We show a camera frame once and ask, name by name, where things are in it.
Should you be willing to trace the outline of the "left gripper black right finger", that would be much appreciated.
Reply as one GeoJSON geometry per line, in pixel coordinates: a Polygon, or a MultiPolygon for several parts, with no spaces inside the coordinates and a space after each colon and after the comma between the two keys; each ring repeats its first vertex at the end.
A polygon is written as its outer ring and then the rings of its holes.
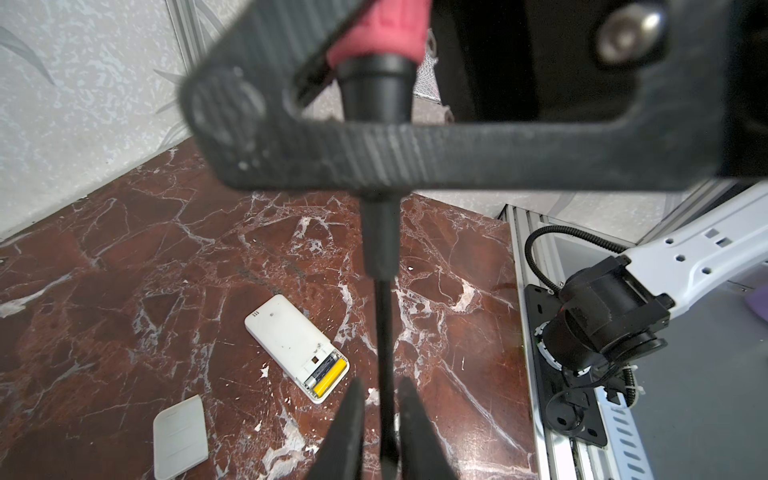
{"type": "Polygon", "coordinates": [[[402,478],[405,480],[457,479],[415,384],[403,378],[398,386],[402,478]]]}

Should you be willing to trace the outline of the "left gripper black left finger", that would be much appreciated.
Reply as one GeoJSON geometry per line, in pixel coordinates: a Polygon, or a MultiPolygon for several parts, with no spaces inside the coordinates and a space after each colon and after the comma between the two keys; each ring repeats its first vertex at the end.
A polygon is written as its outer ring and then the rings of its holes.
{"type": "Polygon", "coordinates": [[[364,425],[363,383],[355,378],[346,390],[306,478],[361,479],[364,425]]]}

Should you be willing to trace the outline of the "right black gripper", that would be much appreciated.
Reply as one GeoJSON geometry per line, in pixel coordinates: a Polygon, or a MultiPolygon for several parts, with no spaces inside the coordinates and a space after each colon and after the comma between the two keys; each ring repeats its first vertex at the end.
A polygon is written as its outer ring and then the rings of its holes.
{"type": "Polygon", "coordinates": [[[454,123],[312,121],[373,1],[254,1],[179,91],[239,190],[678,190],[767,173],[763,1],[400,1],[454,123]]]}

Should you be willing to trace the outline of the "white remote control yellow buttons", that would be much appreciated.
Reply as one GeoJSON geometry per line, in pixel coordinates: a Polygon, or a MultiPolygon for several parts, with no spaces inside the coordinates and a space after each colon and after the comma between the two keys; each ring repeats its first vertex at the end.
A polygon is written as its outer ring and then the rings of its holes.
{"type": "Polygon", "coordinates": [[[347,357],[283,295],[273,296],[251,312],[244,319],[244,325],[248,333],[316,405],[325,402],[350,369],[347,357]],[[313,387],[339,358],[346,360],[346,370],[322,398],[316,397],[313,387]]]}

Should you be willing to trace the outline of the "pink handled screwdriver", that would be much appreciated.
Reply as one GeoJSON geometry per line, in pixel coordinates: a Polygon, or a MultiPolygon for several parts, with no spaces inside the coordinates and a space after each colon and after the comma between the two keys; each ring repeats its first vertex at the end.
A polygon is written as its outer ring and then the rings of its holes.
{"type": "MultiPolygon", "coordinates": [[[[375,1],[328,52],[347,121],[408,123],[413,88],[425,56],[429,1],[375,1]]],[[[385,479],[397,475],[391,283],[399,270],[400,203],[395,191],[360,197],[366,274],[374,281],[380,393],[380,465],[385,479]]]]}

